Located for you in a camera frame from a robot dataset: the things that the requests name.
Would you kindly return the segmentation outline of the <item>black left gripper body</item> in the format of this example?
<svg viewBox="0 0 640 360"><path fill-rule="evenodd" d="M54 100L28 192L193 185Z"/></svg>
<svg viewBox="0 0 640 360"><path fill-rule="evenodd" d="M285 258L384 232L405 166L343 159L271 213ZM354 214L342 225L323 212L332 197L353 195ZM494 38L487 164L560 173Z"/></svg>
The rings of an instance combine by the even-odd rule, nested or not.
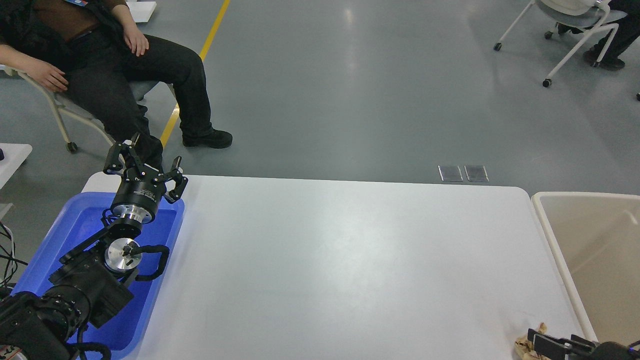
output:
<svg viewBox="0 0 640 360"><path fill-rule="evenodd" d="M125 171L110 211L118 218L148 224L156 218L167 187L164 182L154 182L159 176L157 169L145 168L141 172L142 175L134 168Z"/></svg>

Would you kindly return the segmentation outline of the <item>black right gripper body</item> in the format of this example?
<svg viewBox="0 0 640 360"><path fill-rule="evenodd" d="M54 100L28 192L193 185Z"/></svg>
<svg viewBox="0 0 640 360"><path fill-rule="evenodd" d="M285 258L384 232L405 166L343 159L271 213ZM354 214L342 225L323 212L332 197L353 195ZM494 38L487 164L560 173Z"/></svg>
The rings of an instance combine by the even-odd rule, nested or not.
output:
<svg viewBox="0 0 640 360"><path fill-rule="evenodd" d="M639 341L629 345L614 341L599 342L587 355L583 356L583 360L639 360L639 344Z"/></svg>

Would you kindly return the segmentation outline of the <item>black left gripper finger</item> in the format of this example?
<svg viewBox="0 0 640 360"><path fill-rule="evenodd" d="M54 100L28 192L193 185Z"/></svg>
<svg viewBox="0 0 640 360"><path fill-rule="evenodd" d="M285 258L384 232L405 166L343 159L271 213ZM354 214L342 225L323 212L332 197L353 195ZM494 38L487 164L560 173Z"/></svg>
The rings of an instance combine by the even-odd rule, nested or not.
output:
<svg viewBox="0 0 640 360"><path fill-rule="evenodd" d="M155 175L156 198L163 198L169 204L174 204L182 199L189 182L181 168L182 159L182 156L177 156L174 158L169 172Z"/></svg>
<svg viewBox="0 0 640 360"><path fill-rule="evenodd" d="M107 153L103 165L103 173L117 174L121 178L128 177L127 171L133 169L138 178L146 177L145 164L136 151L140 133L134 133L131 139L116 142Z"/></svg>

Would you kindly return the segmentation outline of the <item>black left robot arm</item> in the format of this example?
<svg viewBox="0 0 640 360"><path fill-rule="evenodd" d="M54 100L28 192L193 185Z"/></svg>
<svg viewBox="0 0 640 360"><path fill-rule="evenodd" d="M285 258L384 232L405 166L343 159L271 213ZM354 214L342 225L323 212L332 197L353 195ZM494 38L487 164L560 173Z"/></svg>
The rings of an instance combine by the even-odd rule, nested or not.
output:
<svg viewBox="0 0 640 360"><path fill-rule="evenodd" d="M173 204L182 198L188 178L181 156L167 172L142 162L138 139L115 143L107 154L103 172L121 183L110 215L102 215L103 228L60 257L44 294L21 291L1 301L3 360L85 360L87 353L110 360L108 346L84 341L85 331L102 327L134 299L131 283L163 275L169 247L135 239L155 220L162 199Z"/></svg>

